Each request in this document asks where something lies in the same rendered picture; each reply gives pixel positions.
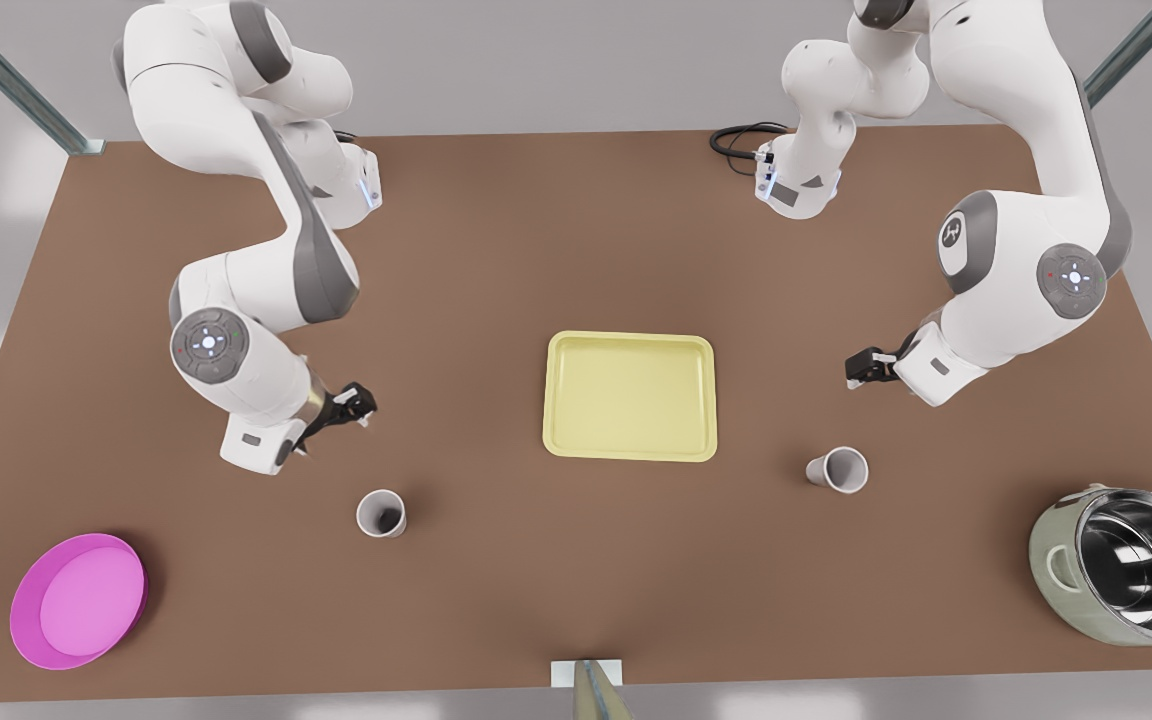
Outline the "white IKEA cup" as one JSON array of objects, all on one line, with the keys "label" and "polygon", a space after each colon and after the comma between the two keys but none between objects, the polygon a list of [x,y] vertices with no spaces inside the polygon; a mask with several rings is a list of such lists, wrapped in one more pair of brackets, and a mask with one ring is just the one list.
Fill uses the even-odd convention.
[{"label": "white IKEA cup", "polygon": [[392,488],[376,488],[358,501],[355,521],[361,532],[371,538],[402,536],[407,526],[404,501]]},{"label": "white IKEA cup", "polygon": [[855,495],[867,486],[870,469],[867,457],[859,450],[841,446],[810,461],[805,473],[814,486],[833,488],[842,495]]}]

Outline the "pale yellow rectangular tray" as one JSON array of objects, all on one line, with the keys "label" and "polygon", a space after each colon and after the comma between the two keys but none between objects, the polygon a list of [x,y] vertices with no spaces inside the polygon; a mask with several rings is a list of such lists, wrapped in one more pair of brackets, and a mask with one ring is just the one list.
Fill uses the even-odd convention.
[{"label": "pale yellow rectangular tray", "polygon": [[559,332],[543,397],[541,442],[559,457],[717,455],[717,355],[695,334]]}]

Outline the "pink round bowl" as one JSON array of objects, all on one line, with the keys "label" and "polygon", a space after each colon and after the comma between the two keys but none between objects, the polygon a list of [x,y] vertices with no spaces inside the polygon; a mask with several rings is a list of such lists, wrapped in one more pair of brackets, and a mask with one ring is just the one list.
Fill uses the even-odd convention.
[{"label": "pink round bowl", "polygon": [[105,533],[65,539],[20,579],[9,614],[18,655],[68,670],[105,655],[141,620],[147,571],[131,544]]}]

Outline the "steel pot with pale shell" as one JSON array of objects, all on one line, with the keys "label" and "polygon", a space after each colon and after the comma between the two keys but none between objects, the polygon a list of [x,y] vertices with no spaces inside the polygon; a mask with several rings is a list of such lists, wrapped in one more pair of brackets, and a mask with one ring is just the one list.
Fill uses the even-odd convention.
[{"label": "steel pot with pale shell", "polygon": [[1098,642],[1152,646],[1152,492],[1093,484],[1030,529],[1030,574],[1066,624]]}]

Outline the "silver frame post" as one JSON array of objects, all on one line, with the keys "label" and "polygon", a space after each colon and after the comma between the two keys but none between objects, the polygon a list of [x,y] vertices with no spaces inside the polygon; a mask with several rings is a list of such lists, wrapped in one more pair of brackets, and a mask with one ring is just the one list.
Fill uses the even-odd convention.
[{"label": "silver frame post", "polygon": [[550,687],[573,691],[573,720],[635,720],[622,697],[621,659],[579,659],[550,662]]},{"label": "silver frame post", "polygon": [[1152,50],[1152,8],[1138,20],[1115,50],[1111,51],[1100,65],[1089,74],[1083,82],[1083,90],[1089,106],[1096,108],[1111,91],[1132,71],[1139,61]]},{"label": "silver frame post", "polygon": [[0,94],[22,111],[68,156],[103,154],[106,142],[78,131],[3,54],[0,54]]}]

